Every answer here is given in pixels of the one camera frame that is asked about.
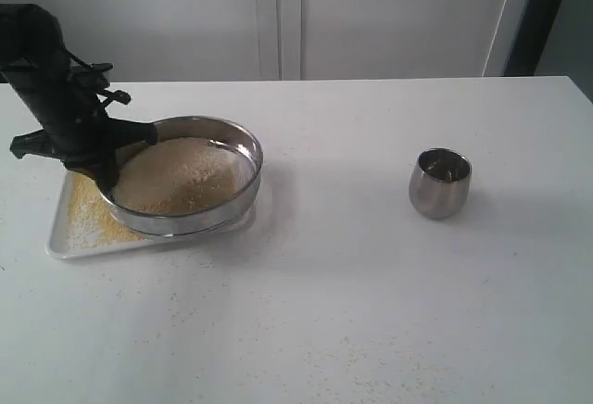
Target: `grain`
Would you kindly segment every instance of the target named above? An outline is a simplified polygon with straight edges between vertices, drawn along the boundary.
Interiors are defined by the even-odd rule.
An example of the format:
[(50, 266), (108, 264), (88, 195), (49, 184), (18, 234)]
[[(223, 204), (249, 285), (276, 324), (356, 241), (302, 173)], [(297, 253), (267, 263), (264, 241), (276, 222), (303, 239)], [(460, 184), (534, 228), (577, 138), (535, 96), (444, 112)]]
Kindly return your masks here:
[(239, 157), (200, 138), (150, 146), (120, 170), (116, 202), (134, 211), (184, 214), (223, 203), (236, 193)]
[(141, 239), (111, 217), (95, 182), (77, 172), (72, 173), (68, 234), (69, 242), (77, 248), (94, 248)]

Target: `white table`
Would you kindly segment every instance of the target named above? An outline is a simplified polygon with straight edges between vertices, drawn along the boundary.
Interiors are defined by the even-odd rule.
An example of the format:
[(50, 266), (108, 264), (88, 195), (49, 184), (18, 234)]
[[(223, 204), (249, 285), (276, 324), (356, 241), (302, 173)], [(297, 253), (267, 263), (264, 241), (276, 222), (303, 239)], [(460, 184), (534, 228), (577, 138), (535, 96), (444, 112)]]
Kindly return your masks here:
[[(49, 258), (63, 169), (9, 154), (37, 124), (0, 87), (0, 402), (593, 402), (593, 106), (568, 79), (117, 86), (114, 116), (250, 129), (256, 218)], [(449, 221), (408, 200), (431, 146), (473, 163)]]

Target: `metal cup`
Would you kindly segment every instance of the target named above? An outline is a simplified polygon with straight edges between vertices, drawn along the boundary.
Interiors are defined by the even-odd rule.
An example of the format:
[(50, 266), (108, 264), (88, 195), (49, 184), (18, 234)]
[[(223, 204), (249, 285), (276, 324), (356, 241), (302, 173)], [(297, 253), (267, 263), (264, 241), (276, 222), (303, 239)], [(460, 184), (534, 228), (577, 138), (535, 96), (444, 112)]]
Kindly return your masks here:
[(424, 151), (410, 179), (410, 202), (424, 217), (441, 220), (463, 207), (470, 191), (472, 165), (449, 149)]

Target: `cup rim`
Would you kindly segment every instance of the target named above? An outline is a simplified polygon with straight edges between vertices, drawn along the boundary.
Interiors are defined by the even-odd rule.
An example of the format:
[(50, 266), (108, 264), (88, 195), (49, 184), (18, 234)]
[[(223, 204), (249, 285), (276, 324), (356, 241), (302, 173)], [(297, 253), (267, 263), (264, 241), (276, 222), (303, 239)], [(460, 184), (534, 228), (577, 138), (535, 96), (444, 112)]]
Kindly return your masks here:
[[(451, 181), (440, 179), (440, 178), (435, 177), (434, 175), (431, 175), (430, 173), (428, 173), (423, 168), (423, 165), (421, 164), (421, 159), (422, 159), (423, 156), (426, 156), (427, 154), (429, 154), (431, 152), (435, 152), (435, 151), (445, 152), (447, 154), (450, 154), (450, 155), (454, 156), (455, 158), (458, 158), (458, 159), (462, 160), (467, 165), (467, 173), (463, 177), (461, 177), (461, 178), (459, 178), (457, 180), (451, 180)], [(457, 151), (454, 151), (452, 149), (449, 149), (447, 147), (431, 147), (430, 149), (424, 150), (423, 152), (420, 153), (420, 155), (416, 159), (416, 166), (418, 167), (418, 169), (420, 169), (422, 171), (422, 173), (426, 177), (430, 178), (431, 180), (434, 180), (435, 182), (446, 183), (446, 184), (454, 184), (454, 183), (459, 183), (459, 182), (463, 182), (465, 180), (468, 180), (468, 179), (470, 179), (472, 177), (472, 171), (473, 171), (472, 163), (470, 162), (470, 160), (467, 157), (465, 157), (463, 154), (461, 154), (461, 153), (459, 153)]]

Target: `metal bowl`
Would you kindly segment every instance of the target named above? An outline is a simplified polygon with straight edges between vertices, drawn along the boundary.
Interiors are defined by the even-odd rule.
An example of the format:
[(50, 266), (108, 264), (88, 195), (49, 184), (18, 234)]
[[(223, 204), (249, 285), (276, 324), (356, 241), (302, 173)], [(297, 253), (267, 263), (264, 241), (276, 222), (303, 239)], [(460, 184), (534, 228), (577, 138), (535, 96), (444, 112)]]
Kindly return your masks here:
[[(212, 208), (186, 214), (149, 214), (118, 205), (112, 193), (101, 190), (113, 218), (133, 233), (153, 239), (175, 240), (211, 232), (240, 220), (253, 205), (259, 190), (263, 152), (258, 139), (247, 129), (228, 120), (211, 117), (175, 117), (156, 121), (158, 140), (197, 137), (232, 151), (245, 159), (247, 174), (233, 197)], [(137, 143), (120, 149), (117, 155), (121, 168), (128, 160), (147, 148)]]

